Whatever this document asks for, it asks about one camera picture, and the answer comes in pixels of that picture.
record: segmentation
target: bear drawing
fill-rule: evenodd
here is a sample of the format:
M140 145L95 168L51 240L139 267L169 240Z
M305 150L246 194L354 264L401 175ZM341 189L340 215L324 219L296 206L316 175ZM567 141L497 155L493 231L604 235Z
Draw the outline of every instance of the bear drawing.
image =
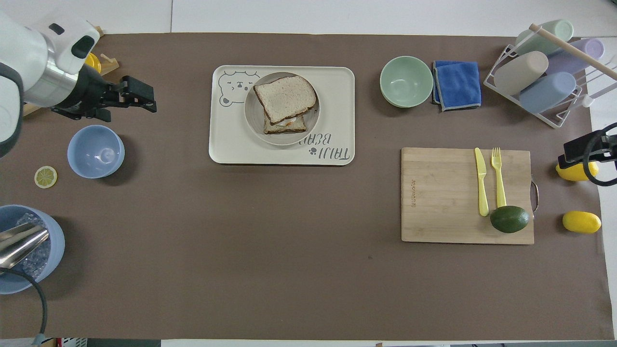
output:
M243 103L249 88L253 88L257 80L259 80L257 72L234 71L227 73L225 71L218 79L218 86L221 88L220 104L228 107L233 103Z

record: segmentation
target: brown table mat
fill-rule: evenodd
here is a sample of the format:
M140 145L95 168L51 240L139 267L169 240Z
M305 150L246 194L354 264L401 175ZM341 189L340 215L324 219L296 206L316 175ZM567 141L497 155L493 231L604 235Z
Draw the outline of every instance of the brown table mat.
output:
M48 336L317 340L612 339L601 233L566 232L570 210L600 214L590 183L559 179L562 144L589 111L553 130L482 88L476 110L429 100L397 109L379 91L401 55L478 61L483 79L508 38L464 36L106 35L95 51L154 86L159 111L114 109L122 167L100 180L68 166L75 122L25 119L0 160L0 204L62 226L66 252L41 282ZM212 72L223 64L344 66L356 81L356 156L345 167L219 165L208 156ZM531 246L400 239L403 147L531 152L540 189ZM35 186L51 165L56 185ZM34 290L0 297L0 335L34 335Z

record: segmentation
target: sandwich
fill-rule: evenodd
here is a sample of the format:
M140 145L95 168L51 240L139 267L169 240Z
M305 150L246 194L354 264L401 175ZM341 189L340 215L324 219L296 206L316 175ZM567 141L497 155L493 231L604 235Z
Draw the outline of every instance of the sandwich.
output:
M264 134L282 134L282 133L302 133L307 129L304 124L304 116L298 115L291 119L285 119L277 124L270 124L270 120L264 114L263 133Z
M296 118L296 122L301 120L303 125L303 117L298 116L317 102L313 86L300 76L279 78L270 83L254 86L253 89L263 106L266 122L271 126L293 118Z

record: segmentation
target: cutting board handle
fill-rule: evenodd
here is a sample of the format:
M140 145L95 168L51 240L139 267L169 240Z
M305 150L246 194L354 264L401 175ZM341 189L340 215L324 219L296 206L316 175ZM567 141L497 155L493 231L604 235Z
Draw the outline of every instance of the cutting board handle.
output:
M531 185L529 186L529 188L533 188L533 192L536 195L536 198L535 198L536 206L533 209L533 213L535 217L536 210L538 209L538 206L540 206L540 191L538 190L538 185L534 182L533 175L531 176Z

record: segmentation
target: blue cup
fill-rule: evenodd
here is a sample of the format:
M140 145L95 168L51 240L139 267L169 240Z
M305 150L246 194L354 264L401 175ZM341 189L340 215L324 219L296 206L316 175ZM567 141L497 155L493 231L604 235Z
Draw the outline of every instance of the blue cup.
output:
M576 88L576 79L568 72L544 76L522 90L521 106L530 113L541 113L555 107Z
M113 130L89 125L78 131L68 144L68 164L84 178L101 178L114 173L124 161L124 144Z

